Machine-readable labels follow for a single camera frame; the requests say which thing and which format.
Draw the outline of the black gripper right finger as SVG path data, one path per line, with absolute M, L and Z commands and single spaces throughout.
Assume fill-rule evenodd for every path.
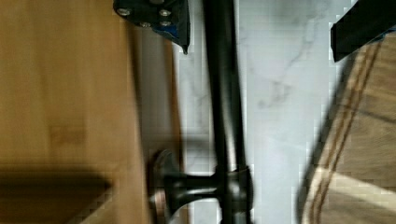
M 331 28 L 333 60 L 343 60 L 394 27 L 395 10 L 396 0 L 358 0 Z

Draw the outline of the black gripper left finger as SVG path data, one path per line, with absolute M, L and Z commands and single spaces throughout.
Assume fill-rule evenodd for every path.
M 188 0 L 113 0 L 114 11 L 128 22 L 150 28 L 188 53 L 191 21 Z

